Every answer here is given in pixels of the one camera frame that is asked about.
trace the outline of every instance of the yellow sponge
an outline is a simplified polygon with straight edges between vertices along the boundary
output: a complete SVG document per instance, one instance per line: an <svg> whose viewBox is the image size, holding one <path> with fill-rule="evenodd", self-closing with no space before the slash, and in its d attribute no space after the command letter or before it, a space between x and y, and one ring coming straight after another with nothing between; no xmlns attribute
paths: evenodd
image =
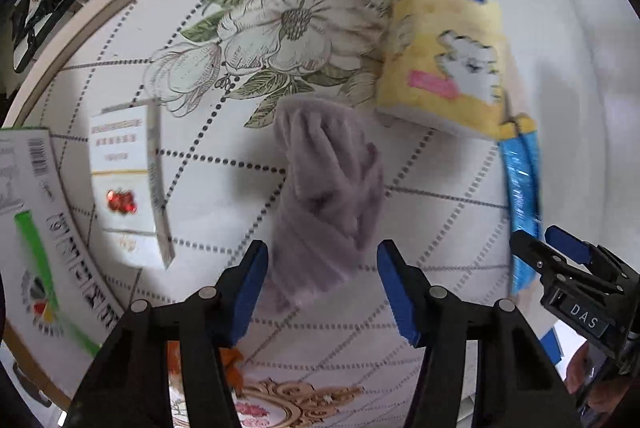
<svg viewBox="0 0 640 428"><path fill-rule="evenodd" d="M456 135L496 139L506 39L489 0L396 0L380 112Z"/></svg>

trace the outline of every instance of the human hand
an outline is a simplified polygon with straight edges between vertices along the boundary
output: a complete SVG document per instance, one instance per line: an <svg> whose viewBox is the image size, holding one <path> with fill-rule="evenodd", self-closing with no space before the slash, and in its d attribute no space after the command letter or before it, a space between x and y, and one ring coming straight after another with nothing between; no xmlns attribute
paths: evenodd
<svg viewBox="0 0 640 428"><path fill-rule="evenodd" d="M584 384L586 367L588 364L589 345L585 342L574 354L566 368L564 384L569 394L575 394ZM611 413L629 388L629 376L616 376L607 381L601 381L593 386L589 392L587 403L596 412Z"/></svg>

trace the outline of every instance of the green stripe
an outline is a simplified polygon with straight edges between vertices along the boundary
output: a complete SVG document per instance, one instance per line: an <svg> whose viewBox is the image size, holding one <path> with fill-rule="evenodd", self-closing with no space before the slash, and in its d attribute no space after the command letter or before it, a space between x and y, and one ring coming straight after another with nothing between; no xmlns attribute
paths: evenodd
<svg viewBox="0 0 640 428"><path fill-rule="evenodd" d="M47 259L47 252L42 245L38 228L36 228L36 225L33 223L31 212L20 212L17 215L14 215L14 221L18 226L18 230L22 233L22 238L25 239L28 246L31 248L31 253L33 253L33 258L36 263L36 273L40 277L40 281L44 287L44 292L51 307L55 310L58 319L64 323L69 330L71 330L72 336L76 339L78 344L80 344L89 354L95 357L100 351L100 345L94 343L89 336L84 334L78 326L76 326L71 320L63 315L62 311L60 311L58 298L56 297L53 285L53 277L51 275L51 269Z"/></svg>
<svg viewBox="0 0 640 428"><path fill-rule="evenodd" d="M33 253L33 257L36 263L36 271L38 273L38 276L40 277L40 280L42 280L44 292L46 293L51 305L53 305L53 307L57 309L58 298L56 297L56 293L53 287L53 277L51 276L51 270L47 261L47 252L42 245L42 240L40 239L38 228L36 228L36 225L33 223L31 212L20 212L17 215L14 215L14 221L17 224L18 229L22 233L22 237L26 240L27 244L31 248L31 252Z"/></svg>

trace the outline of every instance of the small white card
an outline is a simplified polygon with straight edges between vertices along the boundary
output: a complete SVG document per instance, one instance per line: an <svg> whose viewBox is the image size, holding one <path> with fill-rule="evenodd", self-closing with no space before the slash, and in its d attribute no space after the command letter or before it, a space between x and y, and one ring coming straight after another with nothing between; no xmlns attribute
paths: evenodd
<svg viewBox="0 0 640 428"><path fill-rule="evenodd" d="M92 118L89 158L110 258L133 267L167 268L174 252L161 207L152 111L141 105Z"/></svg>

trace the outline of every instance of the barcode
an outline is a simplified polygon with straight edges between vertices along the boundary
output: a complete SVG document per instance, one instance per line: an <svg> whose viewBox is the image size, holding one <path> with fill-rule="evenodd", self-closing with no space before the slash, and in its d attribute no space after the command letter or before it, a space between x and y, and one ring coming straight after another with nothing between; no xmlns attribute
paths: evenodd
<svg viewBox="0 0 640 428"><path fill-rule="evenodd" d="M31 156L31 167L35 176L44 175L49 172L47 166L47 155L44 151L44 141L41 139L30 139L27 141L29 145L29 155Z"/></svg>

